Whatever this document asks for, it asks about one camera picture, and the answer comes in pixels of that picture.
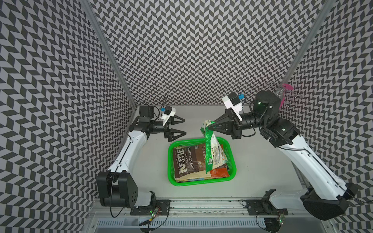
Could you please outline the green white Chuba bag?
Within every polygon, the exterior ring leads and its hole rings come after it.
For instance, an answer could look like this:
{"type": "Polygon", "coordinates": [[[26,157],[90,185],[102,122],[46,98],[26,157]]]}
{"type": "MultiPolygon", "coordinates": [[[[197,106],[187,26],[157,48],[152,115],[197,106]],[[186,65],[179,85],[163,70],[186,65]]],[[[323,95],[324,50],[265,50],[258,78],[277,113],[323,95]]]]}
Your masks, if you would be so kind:
{"type": "Polygon", "coordinates": [[[214,121],[205,120],[203,122],[203,126],[201,127],[201,132],[205,137],[206,145],[206,172],[210,172],[214,169],[224,166],[228,162],[224,150],[217,140],[214,131],[208,128],[213,123],[214,121]]]}

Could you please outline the yellow blue chips bag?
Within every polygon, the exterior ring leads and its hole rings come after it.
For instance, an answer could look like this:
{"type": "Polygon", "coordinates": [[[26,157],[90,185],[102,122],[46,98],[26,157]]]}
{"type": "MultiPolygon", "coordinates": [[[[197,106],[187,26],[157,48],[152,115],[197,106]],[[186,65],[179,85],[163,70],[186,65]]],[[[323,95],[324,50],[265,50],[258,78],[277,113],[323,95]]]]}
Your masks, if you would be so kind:
{"type": "Polygon", "coordinates": [[[201,182],[201,181],[209,181],[209,180],[221,180],[224,178],[220,177],[210,177],[210,178],[195,178],[195,179],[176,179],[177,183],[187,183],[187,182],[201,182]]]}

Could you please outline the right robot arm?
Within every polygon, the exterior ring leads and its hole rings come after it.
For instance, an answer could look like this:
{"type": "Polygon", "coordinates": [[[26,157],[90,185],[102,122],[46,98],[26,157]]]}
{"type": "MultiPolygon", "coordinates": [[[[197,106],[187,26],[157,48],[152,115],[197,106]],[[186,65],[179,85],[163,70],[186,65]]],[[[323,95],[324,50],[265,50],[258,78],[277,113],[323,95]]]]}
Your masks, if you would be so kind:
{"type": "Polygon", "coordinates": [[[208,129],[242,138],[242,131],[258,129],[263,138],[279,149],[300,170],[310,186],[297,191],[271,189],[262,198],[264,207],[308,211],[320,220],[330,220],[346,212],[348,201],[358,187],[336,175],[312,150],[297,127],[279,116],[283,93],[260,91],[252,101],[250,112],[244,113],[243,94],[231,93],[222,98],[225,113],[208,129]]]}

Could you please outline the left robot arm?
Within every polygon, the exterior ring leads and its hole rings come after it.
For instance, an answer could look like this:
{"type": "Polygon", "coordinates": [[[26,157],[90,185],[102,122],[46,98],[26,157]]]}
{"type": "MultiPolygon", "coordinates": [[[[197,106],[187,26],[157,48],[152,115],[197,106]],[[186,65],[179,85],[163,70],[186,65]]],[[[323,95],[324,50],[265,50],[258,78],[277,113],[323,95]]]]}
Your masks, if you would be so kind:
{"type": "Polygon", "coordinates": [[[137,157],[151,134],[163,133],[172,142],[186,135],[186,132],[171,126],[184,123],[185,119],[176,115],[176,109],[165,105],[158,109],[159,117],[154,117],[155,106],[141,105],[139,116],[130,125],[127,139],[117,158],[107,171],[97,175],[100,204],[103,207],[154,209],[155,194],[140,191],[131,173],[137,157]]]}

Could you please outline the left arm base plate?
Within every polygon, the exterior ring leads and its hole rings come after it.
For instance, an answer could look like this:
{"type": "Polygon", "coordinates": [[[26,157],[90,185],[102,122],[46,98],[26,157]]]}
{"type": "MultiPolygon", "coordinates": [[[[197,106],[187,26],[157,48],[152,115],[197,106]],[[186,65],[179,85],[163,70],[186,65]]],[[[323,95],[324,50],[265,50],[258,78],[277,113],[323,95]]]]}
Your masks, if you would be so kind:
{"type": "Polygon", "coordinates": [[[136,206],[131,209],[130,215],[132,216],[150,216],[155,212],[157,207],[160,207],[159,216],[167,216],[170,212],[171,200],[155,200],[149,206],[136,206]]]}

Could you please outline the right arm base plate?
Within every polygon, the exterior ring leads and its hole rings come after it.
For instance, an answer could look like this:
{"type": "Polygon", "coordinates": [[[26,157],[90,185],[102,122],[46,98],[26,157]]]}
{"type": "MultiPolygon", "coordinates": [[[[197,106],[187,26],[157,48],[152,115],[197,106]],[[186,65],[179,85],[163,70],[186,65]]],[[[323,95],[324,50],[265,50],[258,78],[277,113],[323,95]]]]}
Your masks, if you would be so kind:
{"type": "Polygon", "coordinates": [[[242,204],[248,210],[248,214],[250,216],[256,216],[256,215],[287,216],[288,215],[287,209],[277,209],[269,201],[262,201],[261,199],[244,200],[242,204]]]}

